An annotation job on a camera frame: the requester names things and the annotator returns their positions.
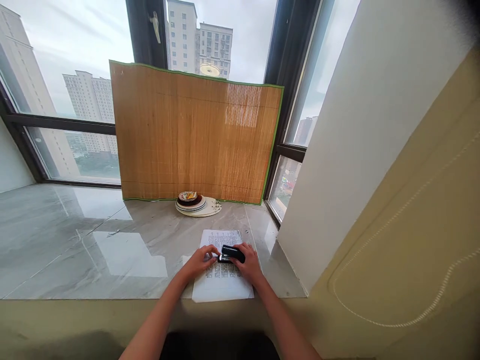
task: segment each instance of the marble tile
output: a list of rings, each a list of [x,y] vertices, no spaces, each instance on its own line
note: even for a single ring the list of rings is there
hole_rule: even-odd
[[[7,217],[0,231],[10,236],[0,244],[0,261],[7,264],[0,268],[5,299],[156,299],[198,248],[204,229],[239,230],[258,251],[277,295],[305,296],[262,206],[222,202],[218,214],[192,218],[173,201],[124,202],[119,190],[19,190],[0,195],[0,212]],[[192,297],[191,284],[182,297]]]
[[[277,241],[279,233],[265,205],[247,205],[245,211],[263,274],[280,298],[306,298],[300,280]]]
[[[0,298],[125,207],[120,190],[37,184],[0,194]]]

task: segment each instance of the green fabric edge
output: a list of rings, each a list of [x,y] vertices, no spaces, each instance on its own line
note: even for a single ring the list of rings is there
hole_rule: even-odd
[[[227,203],[240,203],[240,204],[247,204],[247,205],[262,205],[264,196],[265,196],[265,190],[267,187],[267,179],[269,177],[270,173],[270,163],[272,161],[272,154],[274,152],[274,144],[275,144],[275,139],[277,137],[277,128],[279,126],[279,120],[280,120],[280,111],[282,109],[282,101],[284,100],[284,89],[285,86],[281,85],[273,85],[273,84],[255,84],[255,83],[249,83],[249,82],[238,82],[238,81],[231,81],[219,77],[210,77],[210,76],[204,76],[204,75],[197,75],[189,72],[183,72],[183,71],[177,71],[177,70],[168,70],[168,69],[163,69],[160,67],[155,67],[152,65],[147,65],[147,64],[142,64],[138,62],[121,62],[121,61],[116,61],[116,60],[110,60],[111,63],[115,64],[120,64],[120,65],[125,65],[125,66],[143,66],[146,68],[151,68],[154,70],[159,70],[165,73],[172,73],[172,74],[181,74],[181,75],[186,75],[186,76],[191,76],[194,78],[199,78],[199,79],[207,79],[207,80],[213,80],[213,81],[218,81],[221,83],[228,83],[228,84],[239,84],[239,85],[248,85],[248,86],[256,86],[256,87],[270,87],[270,88],[278,88],[281,89],[281,95],[280,95],[280,104],[278,105],[278,115],[276,116],[276,124],[275,124],[275,130],[273,133],[273,139],[271,141],[271,149],[270,149],[270,157],[268,159],[268,168],[265,174],[265,180],[263,181],[263,191],[261,192],[261,200],[259,203],[256,202],[244,202],[244,201],[235,201],[235,200],[223,200],[223,199],[217,199],[218,201],[223,201]],[[171,200],[176,200],[176,198],[157,198],[157,199],[144,199],[144,198],[139,198],[139,197],[124,197],[123,200],[140,200],[140,201],[171,201]]]
[[[197,74],[193,74],[193,73],[190,73],[190,72],[183,72],[183,71],[178,71],[178,70],[168,70],[168,69],[164,69],[164,68],[160,68],[160,67],[155,67],[155,66],[152,66],[152,65],[142,64],[142,63],[139,63],[139,62],[121,62],[121,61],[116,61],[116,60],[109,60],[109,61],[111,63],[125,65],[125,66],[141,66],[141,67],[145,67],[145,68],[151,68],[151,69],[154,69],[154,70],[159,70],[159,71],[164,72],[164,73],[181,74],[181,75],[190,76],[190,77],[199,78],[199,79],[207,79],[207,80],[218,81],[218,82],[221,82],[221,83],[248,85],[248,86],[261,87],[261,88],[263,88],[263,87],[280,88],[280,89],[284,88],[284,86],[281,86],[281,85],[255,84],[255,83],[249,83],[249,82],[231,81],[231,80],[227,80],[227,79],[224,79],[224,78],[221,78],[221,77],[211,77],[211,76],[197,75]]]

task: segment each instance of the hand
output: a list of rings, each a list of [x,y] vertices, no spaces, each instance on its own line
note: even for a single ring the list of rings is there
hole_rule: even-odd
[[[245,262],[241,263],[232,257],[229,260],[236,265],[242,276],[257,288],[258,285],[265,280],[262,269],[260,269],[257,252],[254,251],[252,245],[247,244],[246,242],[233,245],[233,247],[237,248],[245,255]]]
[[[212,253],[215,253],[218,256],[220,255],[218,249],[213,245],[202,246],[193,253],[190,259],[178,272],[178,275],[182,277],[185,284],[195,279],[217,261],[217,257],[213,256]]]

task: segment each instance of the glass pane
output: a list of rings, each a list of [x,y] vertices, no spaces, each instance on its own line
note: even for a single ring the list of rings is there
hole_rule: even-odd
[[[277,0],[167,0],[169,68],[262,84]]]
[[[125,0],[0,3],[0,74],[17,111],[114,123],[109,59],[134,61]]]
[[[117,137],[28,127],[50,179],[120,184]]]
[[[302,164],[300,162],[288,157],[280,156],[278,160],[278,167],[273,179],[269,200],[282,220],[289,206],[290,196],[292,196],[301,167]]]
[[[286,143],[304,147],[309,145],[330,80],[359,3],[360,0],[335,0],[325,32],[319,31],[322,27],[322,13],[320,13],[317,23],[319,28],[315,31],[312,39],[312,47],[315,47],[315,42],[317,44],[321,42],[320,51],[308,55],[316,57],[316,65],[312,72],[304,74],[299,85],[297,100],[285,138]]]

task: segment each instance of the white wall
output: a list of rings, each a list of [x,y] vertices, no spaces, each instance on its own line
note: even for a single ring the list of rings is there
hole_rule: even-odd
[[[441,0],[362,0],[278,241],[307,291],[473,45]]]
[[[0,193],[33,184],[30,173],[17,145],[0,118]]]

